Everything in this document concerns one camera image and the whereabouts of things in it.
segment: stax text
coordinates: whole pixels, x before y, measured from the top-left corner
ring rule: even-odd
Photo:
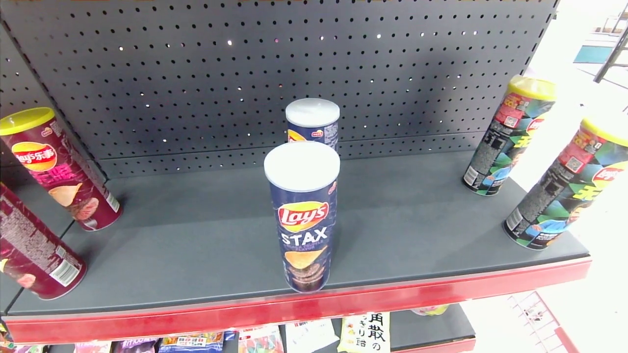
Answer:
[[[301,234],[283,234],[281,233],[281,240],[286,245],[303,246],[307,244],[314,244],[321,239],[327,239],[327,227],[322,229],[314,229],[313,232],[305,232]]]

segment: barcode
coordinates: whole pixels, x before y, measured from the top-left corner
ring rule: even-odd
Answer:
[[[509,128],[514,128],[517,126],[518,122],[519,119],[517,119],[516,117],[507,116],[506,121],[504,121],[504,125],[508,126]]]
[[[107,203],[114,212],[117,212],[120,209],[120,203],[116,200],[111,192],[107,195]]]
[[[506,219],[506,226],[508,226],[508,229],[513,230],[521,222],[521,220],[523,220],[523,216],[521,215],[521,212],[519,212],[519,209],[516,208]]]
[[[475,181],[475,178],[477,178],[477,174],[477,171],[475,171],[472,166],[469,166],[463,178],[465,180],[465,183],[467,183],[469,186],[473,186],[473,182]]]
[[[79,269],[67,260],[63,260],[61,265],[50,273],[50,277],[54,278],[55,281],[61,283],[64,287],[69,286],[78,275]]]
[[[579,161],[578,158],[571,157],[565,167],[567,167],[567,169],[571,170],[574,173],[578,173],[583,164],[584,163]]]
[[[57,249],[55,250],[55,253],[62,259],[65,259],[65,255],[67,254],[67,251],[61,247],[61,245],[57,246]]]

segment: black chip can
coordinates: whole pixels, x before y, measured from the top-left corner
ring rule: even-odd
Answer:
[[[571,142],[504,221],[504,230],[521,246],[546,249],[626,168],[628,119],[583,119]]]
[[[513,77],[462,177],[463,184],[478,195],[497,194],[555,101],[555,84]]]

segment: pegboard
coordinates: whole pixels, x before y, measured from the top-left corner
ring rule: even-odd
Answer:
[[[113,177],[121,171],[113,168],[119,158],[180,160],[190,153],[276,146],[286,140],[283,108],[303,97],[340,106],[343,143],[482,132],[507,81],[526,68],[556,5],[316,0],[1,6],[58,107]]]
[[[430,135],[341,142],[338,153],[343,159],[415,155],[474,149],[483,132]],[[272,147],[185,153],[160,156],[114,158],[102,161],[111,178],[180,173],[184,171],[224,170],[262,166]]]

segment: white plastic lid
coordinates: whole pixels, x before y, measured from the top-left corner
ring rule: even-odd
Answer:
[[[304,98],[288,104],[286,119],[304,128],[320,128],[340,117],[340,107],[326,99]]]
[[[326,144],[297,141],[273,148],[264,159],[266,178],[290,192],[312,192],[331,184],[340,172],[340,157]]]

